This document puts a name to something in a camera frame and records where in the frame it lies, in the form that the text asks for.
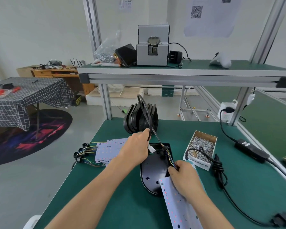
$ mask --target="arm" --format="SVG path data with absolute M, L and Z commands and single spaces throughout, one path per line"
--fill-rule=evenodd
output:
M 115 189 L 136 165 L 147 158 L 148 136 L 149 129 L 130 136 L 118 156 L 45 229 L 95 228 Z
M 180 160 L 175 164 L 179 167 L 179 171 L 169 167 L 168 172 L 179 193 L 193 206 L 202 227 L 204 229 L 233 229 L 234 227 L 205 193 L 197 171 L 192 165 Z

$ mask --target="hand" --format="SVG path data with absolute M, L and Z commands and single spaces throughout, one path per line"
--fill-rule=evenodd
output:
M 130 163 L 133 167 L 141 164 L 148 156 L 148 137 L 148 128 L 143 132 L 134 133 L 125 142 L 118 157 L 123 157 L 123 160 Z
M 176 161 L 175 164 L 179 167 L 179 171 L 170 166 L 168 172 L 179 193 L 188 201 L 191 199 L 191 196 L 204 193 L 198 173 L 192 165 L 181 160 Z

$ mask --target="box of screws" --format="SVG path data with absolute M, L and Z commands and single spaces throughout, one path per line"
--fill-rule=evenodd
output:
M 211 161 L 204 155 L 202 155 L 202 153 L 196 150 L 190 150 L 187 154 L 186 152 L 188 149 L 192 148 L 199 150 L 199 147 L 202 146 L 204 148 L 205 153 L 213 158 L 216 141 L 217 137 L 196 130 L 185 150 L 183 160 L 188 160 L 192 164 L 199 166 L 200 168 L 209 170 L 211 167 Z

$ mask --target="black and white tablecloth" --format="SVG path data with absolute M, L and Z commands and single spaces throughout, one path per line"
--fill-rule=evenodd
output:
M 27 106 L 31 104 L 42 102 L 56 108 L 72 104 L 74 93 L 63 78 L 11 77 L 0 81 L 0 84 L 9 83 L 21 90 L 0 98 L 0 127 L 29 130 Z

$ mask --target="colorful rug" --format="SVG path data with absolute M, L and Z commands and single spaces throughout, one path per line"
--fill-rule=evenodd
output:
M 0 134 L 0 165 L 33 154 L 61 137 L 72 123 L 72 116 L 59 109 L 40 110 L 39 134 L 36 140 L 37 119 L 31 117 L 29 131 L 15 127 Z

